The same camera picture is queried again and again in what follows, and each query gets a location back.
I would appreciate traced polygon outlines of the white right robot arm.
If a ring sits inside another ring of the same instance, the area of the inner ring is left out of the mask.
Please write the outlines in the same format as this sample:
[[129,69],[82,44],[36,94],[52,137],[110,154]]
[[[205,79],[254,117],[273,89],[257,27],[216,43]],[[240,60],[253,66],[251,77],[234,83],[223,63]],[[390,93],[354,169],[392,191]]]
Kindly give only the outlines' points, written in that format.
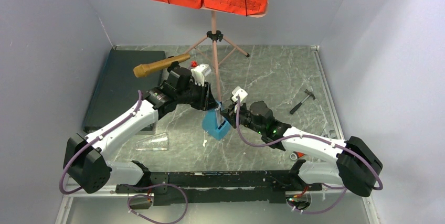
[[383,164],[359,137],[337,140],[305,132],[275,119],[264,101],[251,106],[233,103],[221,114],[249,146],[300,152],[322,161],[298,161],[292,167],[289,183],[296,190],[325,183],[368,197],[373,190],[383,189],[379,177]]

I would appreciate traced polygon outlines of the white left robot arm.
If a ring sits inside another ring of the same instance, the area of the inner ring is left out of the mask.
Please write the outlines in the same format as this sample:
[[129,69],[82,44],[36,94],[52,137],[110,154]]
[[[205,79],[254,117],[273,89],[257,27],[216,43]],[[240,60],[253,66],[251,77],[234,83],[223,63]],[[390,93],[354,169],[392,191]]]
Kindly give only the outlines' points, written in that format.
[[191,69],[169,67],[168,78],[146,93],[139,91],[137,102],[118,118],[85,137],[79,134],[70,137],[60,191],[68,195],[83,189],[92,194],[106,184],[128,184],[139,193],[147,191],[152,181],[146,166],[138,161],[112,162],[110,155],[136,133],[173,112],[179,104],[188,104],[200,111],[218,108],[211,85],[206,81],[210,72],[208,64]]

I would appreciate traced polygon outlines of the blue metronome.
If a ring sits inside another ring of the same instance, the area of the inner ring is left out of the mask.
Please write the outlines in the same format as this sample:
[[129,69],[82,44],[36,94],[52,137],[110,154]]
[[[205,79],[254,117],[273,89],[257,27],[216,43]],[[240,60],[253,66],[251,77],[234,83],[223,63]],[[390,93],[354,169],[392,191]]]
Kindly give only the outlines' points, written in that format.
[[231,128],[228,121],[220,114],[222,107],[222,104],[217,102],[217,107],[206,111],[202,121],[202,129],[218,141],[222,140]]

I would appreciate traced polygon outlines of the clear plastic metronome cover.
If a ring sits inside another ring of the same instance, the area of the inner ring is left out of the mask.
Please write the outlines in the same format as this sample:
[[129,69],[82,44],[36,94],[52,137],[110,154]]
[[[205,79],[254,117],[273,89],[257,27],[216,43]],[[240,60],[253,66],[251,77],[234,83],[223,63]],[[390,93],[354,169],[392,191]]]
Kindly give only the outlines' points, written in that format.
[[168,151],[169,135],[167,133],[150,135],[149,137],[138,140],[135,149],[137,151]]

